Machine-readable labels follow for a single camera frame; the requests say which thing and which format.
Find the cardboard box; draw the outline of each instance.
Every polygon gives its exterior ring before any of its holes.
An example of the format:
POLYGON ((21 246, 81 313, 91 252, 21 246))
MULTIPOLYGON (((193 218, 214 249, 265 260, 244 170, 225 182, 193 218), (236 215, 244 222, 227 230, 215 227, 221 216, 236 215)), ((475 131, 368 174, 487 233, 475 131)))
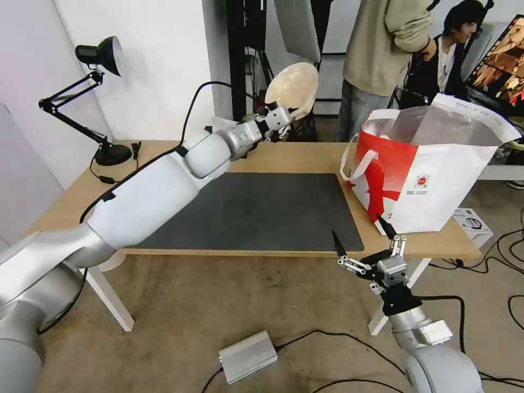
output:
POLYGON ((477 248, 480 248, 492 236, 493 231, 480 219, 473 209, 459 207, 453 218, 462 227, 477 248))

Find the logo on bag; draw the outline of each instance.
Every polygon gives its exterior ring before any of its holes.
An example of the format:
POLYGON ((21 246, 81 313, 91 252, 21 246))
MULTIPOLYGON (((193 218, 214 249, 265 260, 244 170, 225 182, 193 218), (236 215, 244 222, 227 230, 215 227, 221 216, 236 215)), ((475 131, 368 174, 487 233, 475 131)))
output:
POLYGON ((416 182, 415 182, 415 187, 416 188, 426 188, 429 178, 430 177, 428 175, 419 175, 419 176, 417 176, 416 177, 416 182))

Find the red pattern on bag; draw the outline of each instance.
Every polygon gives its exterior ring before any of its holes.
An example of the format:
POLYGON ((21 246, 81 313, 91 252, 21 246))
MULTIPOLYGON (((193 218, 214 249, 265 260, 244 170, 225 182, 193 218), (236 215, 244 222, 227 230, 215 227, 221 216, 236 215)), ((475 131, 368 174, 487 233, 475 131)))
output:
POLYGON ((367 214, 373 222, 377 220, 377 214, 382 216, 384 213, 384 198, 396 201, 400 197, 417 149, 417 146, 360 133, 355 152, 355 167, 367 151, 378 153, 378 159, 372 160, 364 172, 370 195, 367 214))

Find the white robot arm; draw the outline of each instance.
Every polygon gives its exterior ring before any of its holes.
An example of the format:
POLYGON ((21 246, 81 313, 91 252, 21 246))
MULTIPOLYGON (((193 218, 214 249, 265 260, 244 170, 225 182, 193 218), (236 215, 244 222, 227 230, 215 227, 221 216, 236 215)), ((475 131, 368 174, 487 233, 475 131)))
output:
POLYGON ((35 233, 0 254, 0 391, 35 391, 45 357, 37 332, 78 294, 78 268, 99 265, 153 234, 226 172, 230 161, 291 121, 278 106, 266 117, 223 122, 229 125, 213 133, 202 130, 104 194, 86 222, 35 233))
POLYGON ((400 348, 408 356, 404 361, 406 378, 416 393, 483 393, 479 373, 462 352, 446 345, 453 333, 443 320, 426 316, 422 302, 407 287, 404 248, 406 236, 395 233, 391 224, 378 216, 391 240, 390 248, 357 261, 348 258, 333 232, 338 264, 371 281, 370 288, 384 300, 382 308, 400 348))

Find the white table leg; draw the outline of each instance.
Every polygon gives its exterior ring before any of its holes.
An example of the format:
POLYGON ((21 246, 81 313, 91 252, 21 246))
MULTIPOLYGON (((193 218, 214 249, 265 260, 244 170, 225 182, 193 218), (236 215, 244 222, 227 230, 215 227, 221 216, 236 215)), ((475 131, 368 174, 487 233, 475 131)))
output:
MULTIPOLYGON (((414 263, 408 264, 408 276, 409 276, 409 281, 407 284, 408 288, 413 287, 415 282, 422 275, 422 272, 426 270, 430 262, 431 262, 431 258, 424 258, 416 266, 414 263), (415 266, 415 268, 413 269, 413 271, 410 272, 411 266, 415 266)), ((373 318, 371 318, 371 321, 367 326, 372 336, 376 336, 377 334, 379 334, 382 328, 384 327, 384 325, 388 322, 388 318, 382 312, 383 305, 384 303, 382 303, 380 308, 375 312, 375 314, 373 315, 373 318)))
POLYGON ((90 267, 87 270, 87 282, 103 301, 113 317, 118 321, 122 329, 124 331, 131 331, 135 323, 133 317, 129 314, 129 311, 127 311, 98 266, 90 267))

